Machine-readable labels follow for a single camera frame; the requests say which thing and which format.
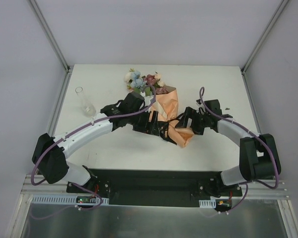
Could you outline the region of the artificial flower bunch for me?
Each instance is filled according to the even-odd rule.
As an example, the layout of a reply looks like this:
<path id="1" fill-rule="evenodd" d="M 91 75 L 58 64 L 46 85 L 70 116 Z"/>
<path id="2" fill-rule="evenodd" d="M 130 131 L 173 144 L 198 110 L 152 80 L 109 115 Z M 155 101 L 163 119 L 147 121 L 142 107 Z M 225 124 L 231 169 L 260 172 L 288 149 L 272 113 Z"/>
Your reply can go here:
<path id="1" fill-rule="evenodd" d="M 170 90 L 167 89 L 166 84 L 161 79 L 161 74 L 155 72 L 155 74 L 141 75 L 141 73 L 133 68 L 130 68 L 129 72 L 124 76 L 124 82 L 126 83 L 127 89 L 130 92 L 141 93 L 145 91 L 153 93 L 154 87 L 157 95 L 167 94 Z"/>

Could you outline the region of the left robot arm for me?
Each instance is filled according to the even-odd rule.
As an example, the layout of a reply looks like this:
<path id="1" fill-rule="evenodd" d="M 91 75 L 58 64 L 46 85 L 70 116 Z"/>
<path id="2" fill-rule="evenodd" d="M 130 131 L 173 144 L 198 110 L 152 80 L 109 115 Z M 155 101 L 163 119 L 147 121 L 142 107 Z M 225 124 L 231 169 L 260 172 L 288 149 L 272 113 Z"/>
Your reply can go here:
<path id="1" fill-rule="evenodd" d="M 45 133 L 38 138 L 32 162 L 35 170 L 49 184 L 65 180 L 78 185 L 85 193 L 95 187 L 95 176 L 86 166 L 67 162 L 72 153 L 92 140 L 111 133 L 120 127 L 132 125 L 133 130 L 161 137 L 173 143 L 168 135 L 169 123 L 158 120 L 158 112 L 149 112 L 145 98 L 129 93 L 125 99 L 101 109 L 94 119 L 70 132 L 52 137 Z"/>

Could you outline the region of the orange wrapping paper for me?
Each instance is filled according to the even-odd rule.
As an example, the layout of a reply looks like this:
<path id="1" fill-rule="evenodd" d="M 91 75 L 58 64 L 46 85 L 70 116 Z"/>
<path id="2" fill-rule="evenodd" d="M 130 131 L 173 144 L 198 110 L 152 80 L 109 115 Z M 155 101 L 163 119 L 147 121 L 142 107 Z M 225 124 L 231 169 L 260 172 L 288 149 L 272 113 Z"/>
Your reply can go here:
<path id="1" fill-rule="evenodd" d="M 167 94 L 157 95 L 155 97 L 155 103 L 151 106 L 150 111 L 158 111 L 158 121 L 168 121 L 171 119 L 176 119 L 180 113 L 179 102 L 177 90 L 175 87 L 166 86 L 170 90 Z M 193 138 L 194 133 L 190 128 L 176 128 L 179 133 L 179 140 L 177 146 L 184 148 L 186 147 L 190 140 Z"/>

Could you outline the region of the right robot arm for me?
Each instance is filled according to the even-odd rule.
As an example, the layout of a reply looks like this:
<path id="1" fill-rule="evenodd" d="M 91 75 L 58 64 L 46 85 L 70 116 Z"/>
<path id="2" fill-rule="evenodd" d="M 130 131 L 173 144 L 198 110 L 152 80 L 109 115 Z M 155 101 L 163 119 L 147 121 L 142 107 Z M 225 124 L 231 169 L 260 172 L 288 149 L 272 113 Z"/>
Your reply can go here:
<path id="1" fill-rule="evenodd" d="M 217 99 L 199 99 L 197 103 L 197 110 L 186 107 L 175 127 L 189 127 L 195 135 L 203 135 L 205 128 L 210 128 L 239 147 L 239 164 L 220 172 L 220 180 L 214 182 L 215 193 L 223 196 L 230 192 L 232 185 L 251 181 L 277 188 L 281 164 L 274 137 L 252 132 L 235 122 L 231 115 L 224 115 Z"/>

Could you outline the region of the black ribbon gold lettering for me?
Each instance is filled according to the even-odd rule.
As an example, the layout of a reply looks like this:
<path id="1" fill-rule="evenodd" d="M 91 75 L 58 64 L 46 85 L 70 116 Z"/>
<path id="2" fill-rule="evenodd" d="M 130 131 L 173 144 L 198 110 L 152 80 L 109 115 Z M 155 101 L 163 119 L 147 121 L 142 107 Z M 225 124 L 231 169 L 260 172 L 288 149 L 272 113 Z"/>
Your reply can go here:
<path id="1" fill-rule="evenodd" d="M 176 123 L 179 122 L 179 119 L 171 119 L 168 121 L 159 121 L 158 129 L 159 136 L 166 142 L 177 145 L 179 140 L 179 133 L 175 129 Z"/>

